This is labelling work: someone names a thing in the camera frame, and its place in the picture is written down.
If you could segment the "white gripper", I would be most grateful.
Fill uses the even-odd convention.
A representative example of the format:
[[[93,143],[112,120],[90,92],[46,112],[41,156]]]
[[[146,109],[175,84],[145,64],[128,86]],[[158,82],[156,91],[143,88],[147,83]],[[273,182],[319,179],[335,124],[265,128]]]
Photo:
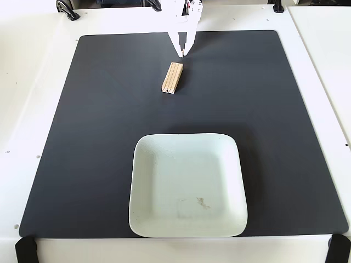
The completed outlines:
[[[180,58],[187,56],[195,41],[197,25],[203,10],[202,1],[162,0],[161,8],[169,38],[178,56]],[[186,31],[183,51],[176,31],[179,28]]]

